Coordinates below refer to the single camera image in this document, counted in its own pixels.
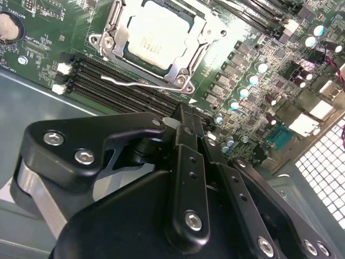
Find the chip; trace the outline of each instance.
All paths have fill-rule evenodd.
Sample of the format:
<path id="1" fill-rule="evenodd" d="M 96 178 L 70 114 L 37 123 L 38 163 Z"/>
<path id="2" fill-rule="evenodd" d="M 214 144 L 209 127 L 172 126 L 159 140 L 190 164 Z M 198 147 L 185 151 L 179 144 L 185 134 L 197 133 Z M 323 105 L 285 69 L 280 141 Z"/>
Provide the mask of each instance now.
<path id="1" fill-rule="evenodd" d="M 257 100 L 256 96 L 254 96 L 252 94 L 247 98 L 247 101 L 249 101 L 251 103 L 255 103 L 256 100 Z"/>
<path id="2" fill-rule="evenodd" d="M 283 49 L 279 49 L 276 53 L 275 56 L 279 59 L 283 59 L 283 57 L 285 57 L 285 50 Z"/>
<path id="3" fill-rule="evenodd" d="M 315 17 L 316 17 L 316 14 L 313 12 L 310 12 L 306 17 L 306 20 L 311 23 L 315 19 Z"/>
<path id="4" fill-rule="evenodd" d="M 224 71 L 225 73 L 231 75 L 231 76 L 232 76 L 232 75 L 240 76 L 240 75 L 242 74 L 241 71 L 235 69 L 233 66 L 231 66 L 231 65 L 229 65 L 229 64 L 227 64 L 227 63 L 225 63 L 225 64 L 223 65 L 223 71 Z"/>
<path id="5" fill-rule="evenodd" d="M 248 126 L 253 126 L 257 121 L 254 120 L 254 119 L 250 119 L 248 122 L 247 122 L 247 125 Z"/>
<path id="6" fill-rule="evenodd" d="M 243 53 L 244 55 L 247 55 L 251 50 L 251 48 L 247 46 L 246 44 L 244 44 L 243 42 L 238 42 L 235 46 L 235 49 Z"/>
<path id="7" fill-rule="evenodd" d="M 278 81 L 276 84 L 275 84 L 276 87 L 278 88 L 282 88 L 284 86 L 284 83 L 282 81 Z"/>
<path id="8" fill-rule="evenodd" d="M 218 85 L 213 85 L 211 91 L 219 96 L 221 96 L 222 94 L 227 94 L 229 92 L 229 90 L 224 89 Z"/>
<path id="9" fill-rule="evenodd" d="M 239 54 L 234 53 L 230 54 L 229 60 L 235 63 L 236 65 L 241 65 L 244 61 L 244 59 Z"/>
<path id="10" fill-rule="evenodd" d="M 225 86 L 231 86 L 231 85 L 235 84 L 235 82 L 233 80 L 231 80 L 229 77 L 226 77 L 222 74 L 218 74 L 216 80 L 218 83 L 225 85 Z"/>

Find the white connector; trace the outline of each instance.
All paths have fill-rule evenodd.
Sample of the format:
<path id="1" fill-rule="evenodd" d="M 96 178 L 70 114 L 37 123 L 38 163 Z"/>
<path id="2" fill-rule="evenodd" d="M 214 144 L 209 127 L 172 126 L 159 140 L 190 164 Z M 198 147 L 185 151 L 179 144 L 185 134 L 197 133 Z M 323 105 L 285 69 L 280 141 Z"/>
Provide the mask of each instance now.
<path id="1" fill-rule="evenodd" d="M 52 91 L 58 95 L 64 94 L 66 92 L 66 89 L 67 89 L 66 85 L 54 84 L 52 87 Z"/>
<path id="2" fill-rule="evenodd" d="M 58 72 L 61 74 L 69 74 L 71 72 L 72 67 L 65 63 L 59 63 L 58 65 Z"/>

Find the gray metal panel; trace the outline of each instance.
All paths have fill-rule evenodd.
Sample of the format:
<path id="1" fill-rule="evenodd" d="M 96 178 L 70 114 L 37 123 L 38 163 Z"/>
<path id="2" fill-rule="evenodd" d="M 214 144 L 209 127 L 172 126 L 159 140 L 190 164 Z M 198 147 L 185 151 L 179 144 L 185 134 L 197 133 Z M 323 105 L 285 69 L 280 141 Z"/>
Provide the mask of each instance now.
<path id="1" fill-rule="evenodd" d="M 0 70 L 0 188 L 14 173 L 26 126 L 38 120 L 101 114 Z M 0 258 L 47 258 L 55 239 L 43 221 L 0 200 Z"/>

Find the metal lever arm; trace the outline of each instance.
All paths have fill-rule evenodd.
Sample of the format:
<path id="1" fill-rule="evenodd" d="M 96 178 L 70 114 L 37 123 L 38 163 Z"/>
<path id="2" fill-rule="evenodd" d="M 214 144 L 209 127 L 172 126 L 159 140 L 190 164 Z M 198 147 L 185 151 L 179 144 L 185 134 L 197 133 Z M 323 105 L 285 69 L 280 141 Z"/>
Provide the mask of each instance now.
<path id="1" fill-rule="evenodd" d="M 249 163 L 239 158 L 231 162 L 241 173 L 261 216 L 272 230 L 271 235 L 288 258 L 335 258 L 326 241 Z"/>

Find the capacitor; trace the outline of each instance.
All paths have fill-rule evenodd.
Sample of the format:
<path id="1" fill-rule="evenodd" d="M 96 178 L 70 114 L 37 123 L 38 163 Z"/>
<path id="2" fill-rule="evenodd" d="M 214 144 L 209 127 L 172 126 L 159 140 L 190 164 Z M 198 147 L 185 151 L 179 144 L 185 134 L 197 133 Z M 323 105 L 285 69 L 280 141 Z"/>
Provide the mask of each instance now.
<path id="1" fill-rule="evenodd" d="M 230 109 L 232 109 L 233 111 L 236 111 L 239 108 L 239 103 L 235 99 L 229 100 L 227 104 L 229 105 Z"/>
<path id="2" fill-rule="evenodd" d="M 254 68 L 259 72 L 259 73 L 266 73 L 268 70 L 267 64 L 259 61 L 255 64 Z"/>
<path id="3" fill-rule="evenodd" d="M 268 123 L 270 125 L 275 125 L 277 124 L 277 120 L 275 119 L 275 117 L 273 115 L 271 115 L 269 112 L 266 113 L 266 119 L 268 120 Z"/>
<path id="4" fill-rule="evenodd" d="M 243 137 L 241 138 L 241 141 L 242 141 L 243 143 L 248 143 L 248 141 L 249 141 L 248 136 L 243 136 Z"/>
<path id="5" fill-rule="evenodd" d="M 223 123 L 223 115 L 221 113 L 217 113 L 215 115 L 215 120 L 216 120 L 216 123 L 219 123 L 219 124 Z"/>
<path id="6" fill-rule="evenodd" d="M 268 102 L 269 105 L 271 105 L 271 106 L 274 106 L 274 105 L 277 104 L 277 101 L 276 101 L 270 94 L 267 94 L 267 95 L 265 96 L 265 100 L 266 100 L 266 102 Z"/>
<path id="7" fill-rule="evenodd" d="M 249 95 L 249 91 L 247 88 L 245 88 L 244 86 L 240 86 L 239 88 L 237 88 L 237 93 L 239 94 L 239 96 L 241 96 L 242 98 L 247 98 Z"/>
<path id="8" fill-rule="evenodd" d="M 338 53 L 342 51 L 343 46 L 334 42 L 324 42 L 326 46 L 326 50 L 333 51 L 335 53 Z"/>
<path id="9" fill-rule="evenodd" d="M 306 82 L 302 78 L 299 78 L 299 77 L 293 80 L 293 83 L 300 88 L 306 87 Z"/>
<path id="10" fill-rule="evenodd" d="M 302 70 L 299 76 L 305 80 L 311 80 L 313 78 L 313 74 L 311 74 L 307 70 Z"/>
<path id="11" fill-rule="evenodd" d="M 305 35 L 301 38 L 301 43 L 305 47 L 313 47 L 316 44 L 316 38 L 314 36 Z"/>
<path id="12" fill-rule="evenodd" d="M 227 137 L 227 138 L 225 139 L 225 142 L 226 142 L 226 145 L 227 145 L 228 147 L 231 147 L 233 144 L 235 144 L 235 141 L 233 140 L 233 137 Z"/>
<path id="13" fill-rule="evenodd" d="M 309 27 L 309 33 L 314 35 L 314 36 L 317 36 L 317 37 L 320 37 L 323 35 L 323 33 L 325 32 L 325 27 L 322 26 L 322 25 L 312 25 Z"/>
<path id="14" fill-rule="evenodd" d="M 249 74 L 246 79 L 251 85 L 256 85 L 259 82 L 259 78 L 255 74 Z"/>
<path id="15" fill-rule="evenodd" d="M 226 145 L 226 143 L 222 143 L 222 144 L 220 145 L 220 148 L 221 148 L 221 150 L 222 150 L 223 153 L 229 152 L 229 147 Z"/>

